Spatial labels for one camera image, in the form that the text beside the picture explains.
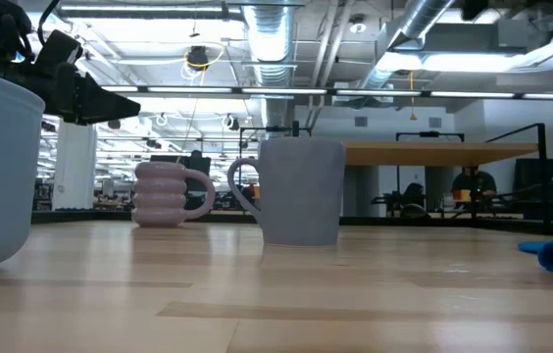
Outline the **white column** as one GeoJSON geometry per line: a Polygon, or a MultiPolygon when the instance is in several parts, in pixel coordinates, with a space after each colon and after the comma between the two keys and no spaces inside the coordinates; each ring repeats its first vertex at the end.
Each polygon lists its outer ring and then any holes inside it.
{"type": "Polygon", "coordinates": [[[91,209],[95,184],[97,130],[60,122],[52,208],[91,209]]]}

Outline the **black cabinet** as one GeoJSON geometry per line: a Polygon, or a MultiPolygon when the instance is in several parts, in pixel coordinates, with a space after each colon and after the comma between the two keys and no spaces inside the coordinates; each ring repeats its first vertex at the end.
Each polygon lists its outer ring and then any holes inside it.
{"type": "MultiPolygon", "coordinates": [[[[547,193],[550,218],[553,221],[553,159],[546,161],[547,193]]],[[[537,158],[517,159],[515,164],[512,204],[526,220],[541,221],[544,216],[542,163],[537,158]]]]}

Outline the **pink ribbed mug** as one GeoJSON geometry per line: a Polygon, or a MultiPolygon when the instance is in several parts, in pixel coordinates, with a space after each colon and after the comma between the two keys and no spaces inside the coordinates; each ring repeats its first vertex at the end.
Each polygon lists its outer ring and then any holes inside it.
{"type": "Polygon", "coordinates": [[[143,162],[135,169],[132,220],[140,227],[178,227],[183,222],[210,212],[216,190],[207,175],[172,162],[143,162]],[[185,210],[186,180],[194,179],[206,188],[205,201],[194,210],[185,210]]]}

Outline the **LED light bar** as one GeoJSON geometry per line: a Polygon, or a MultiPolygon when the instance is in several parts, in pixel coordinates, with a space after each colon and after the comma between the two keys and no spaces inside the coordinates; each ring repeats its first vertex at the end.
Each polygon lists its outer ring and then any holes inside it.
{"type": "Polygon", "coordinates": [[[276,88],[276,87],[224,87],[224,86],[146,86],[106,85],[104,89],[116,93],[149,94],[216,94],[260,96],[337,96],[337,97],[410,97],[454,99],[507,99],[553,101],[553,93],[449,91],[449,90],[397,90],[397,89],[345,89],[345,88],[276,88]]]}

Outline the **person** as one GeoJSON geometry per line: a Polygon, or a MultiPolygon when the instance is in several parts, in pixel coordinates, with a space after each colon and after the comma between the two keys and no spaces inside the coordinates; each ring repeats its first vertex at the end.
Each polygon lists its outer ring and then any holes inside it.
{"type": "Polygon", "coordinates": [[[425,208],[426,196],[424,187],[419,183],[410,183],[403,193],[401,202],[401,218],[424,218],[427,216],[425,208]]]}
{"type": "Polygon", "coordinates": [[[451,186],[452,192],[461,190],[476,191],[481,198],[491,198],[496,194],[497,186],[494,177],[490,173],[478,168],[464,167],[454,178],[451,186]]]}

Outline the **grey lavender mug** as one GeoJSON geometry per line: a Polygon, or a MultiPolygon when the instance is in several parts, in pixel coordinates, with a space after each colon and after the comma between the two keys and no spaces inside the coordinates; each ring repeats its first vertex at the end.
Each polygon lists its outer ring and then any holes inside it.
{"type": "Polygon", "coordinates": [[[279,137],[262,141],[258,158],[235,160],[227,183],[266,244],[330,246],[338,240],[345,165],[346,148],[337,140],[279,137]],[[244,165],[258,173],[258,206],[235,185],[234,174],[244,165]]]}

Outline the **wooden shelf with black frame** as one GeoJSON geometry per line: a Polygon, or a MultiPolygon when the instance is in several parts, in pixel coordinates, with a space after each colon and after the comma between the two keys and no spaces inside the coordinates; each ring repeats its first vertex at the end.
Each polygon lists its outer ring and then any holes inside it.
{"type": "Polygon", "coordinates": [[[540,161],[542,230],[551,229],[547,170],[546,126],[543,123],[517,128],[479,143],[468,142],[348,142],[346,162],[349,166],[424,166],[468,167],[499,162],[536,153],[540,161]],[[534,129],[535,143],[504,143],[505,137],[534,129]]]}

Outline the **round silver ceiling duct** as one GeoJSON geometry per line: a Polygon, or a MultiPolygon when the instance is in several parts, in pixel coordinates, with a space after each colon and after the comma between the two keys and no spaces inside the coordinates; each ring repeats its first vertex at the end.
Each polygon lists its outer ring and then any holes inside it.
{"type": "MultiPolygon", "coordinates": [[[[294,10],[281,6],[244,6],[247,39],[254,66],[256,84],[260,87],[292,86],[292,36],[294,10]]],[[[291,102],[283,98],[263,99],[261,114],[264,127],[291,127],[291,102]]]]}

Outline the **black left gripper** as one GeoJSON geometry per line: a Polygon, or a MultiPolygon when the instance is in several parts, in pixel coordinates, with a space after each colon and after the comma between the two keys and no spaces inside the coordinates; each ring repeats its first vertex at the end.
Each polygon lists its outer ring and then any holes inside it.
{"type": "Polygon", "coordinates": [[[9,67],[9,81],[41,98],[45,114],[68,123],[86,126],[139,114],[139,103],[103,89],[89,74],[77,78],[77,68],[68,63],[19,63],[9,67]]]}

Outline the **slanted silver ceiling duct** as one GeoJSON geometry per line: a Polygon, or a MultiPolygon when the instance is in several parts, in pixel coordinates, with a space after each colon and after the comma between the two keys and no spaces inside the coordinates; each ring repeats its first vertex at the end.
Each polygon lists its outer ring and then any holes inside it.
{"type": "Polygon", "coordinates": [[[409,0],[405,12],[395,20],[384,24],[377,35],[375,58],[370,70],[358,84],[359,89],[381,89],[390,77],[399,71],[388,62],[393,50],[412,42],[416,49],[424,47],[426,34],[455,0],[409,0]]]}

